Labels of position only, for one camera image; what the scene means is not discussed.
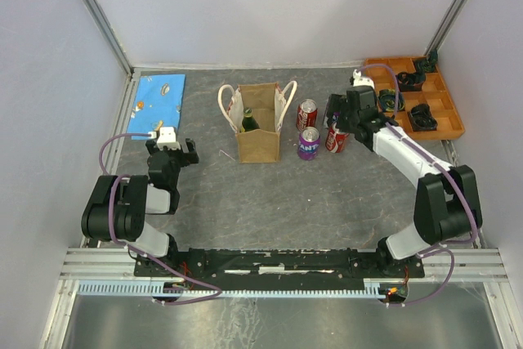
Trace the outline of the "purple Fanta can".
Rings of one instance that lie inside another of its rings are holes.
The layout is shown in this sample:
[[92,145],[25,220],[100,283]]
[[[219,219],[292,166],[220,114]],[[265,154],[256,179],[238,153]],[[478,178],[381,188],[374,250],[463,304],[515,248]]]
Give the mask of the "purple Fanta can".
[[333,123],[337,122],[338,116],[339,116],[339,112],[338,111],[325,112],[324,113],[324,121],[323,121],[324,128],[329,129],[329,127]]
[[312,160],[316,157],[320,147],[320,133],[314,127],[304,128],[298,138],[297,155],[303,160]]

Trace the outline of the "red Coca-Cola can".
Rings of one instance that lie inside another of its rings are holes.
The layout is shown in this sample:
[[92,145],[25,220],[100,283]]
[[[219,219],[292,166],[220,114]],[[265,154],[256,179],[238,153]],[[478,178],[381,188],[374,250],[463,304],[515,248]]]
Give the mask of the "red Coca-Cola can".
[[349,133],[343,132],[338,127],[337,122],[333,122],[329,127],[329,133],[325,142],[327,151],[336,154],[343,152],[348,141],[348,137]]
[[305,128],[315,127],[318,108],[312,99],[303,100],[297,107],[297,130],[302,132]]

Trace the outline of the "burlap canvas bag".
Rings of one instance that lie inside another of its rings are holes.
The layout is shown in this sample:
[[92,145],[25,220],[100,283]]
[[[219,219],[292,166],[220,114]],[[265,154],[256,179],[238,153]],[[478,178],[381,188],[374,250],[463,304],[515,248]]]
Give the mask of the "burlap canvas bag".
[[[217,93],[220,111],[235,133],[241,163],[277,163],[280,134],[285,115],[297,92],[292,80],[283,88],[278,83],[223,85]],[[243,131],[244,110],[249,108],[259,128]]]

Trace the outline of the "green glass bottle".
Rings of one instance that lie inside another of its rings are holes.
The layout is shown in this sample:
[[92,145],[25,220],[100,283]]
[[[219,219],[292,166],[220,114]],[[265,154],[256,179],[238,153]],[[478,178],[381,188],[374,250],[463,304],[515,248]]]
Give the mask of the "green glass bottle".
[[251,132],[259,129],[260,126],[257,120],[253,117],[253,111],[251,108],[244,109],[244,116],[241,123],[241,132]]

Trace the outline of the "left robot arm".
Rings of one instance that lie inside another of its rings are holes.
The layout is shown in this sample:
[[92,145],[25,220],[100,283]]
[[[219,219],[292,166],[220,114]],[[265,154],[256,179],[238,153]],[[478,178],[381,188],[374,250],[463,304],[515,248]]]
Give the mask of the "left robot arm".
[[121,182],[114,175],[98,178],[82,215],[82,232],[89,239],[129,244],[136,253],[153,257],[153,267],[162,275],[173,275],[181,265],[177,243],[172,235],[146,223],[145,217],[176,212],[180,171],[199,163],[199,156],[190,138],[187,150],[159,148],[154,141],[145,146],[149,152],[146,175]]

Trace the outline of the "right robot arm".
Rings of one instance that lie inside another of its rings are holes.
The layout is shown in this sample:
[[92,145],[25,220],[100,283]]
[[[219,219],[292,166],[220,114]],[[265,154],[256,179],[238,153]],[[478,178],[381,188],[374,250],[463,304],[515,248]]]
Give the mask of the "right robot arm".
[[330,95],[325,118],[328,125],[353,135],[386,159],[416,187],[413,222],[385,238],[387,248],[374,258],[378,272],[393,276],[404,268],[407,257],[427,254],[443,244],[476,240],[483,220],[474,171],[438,159],[412,140],[378,110],[370,86]]

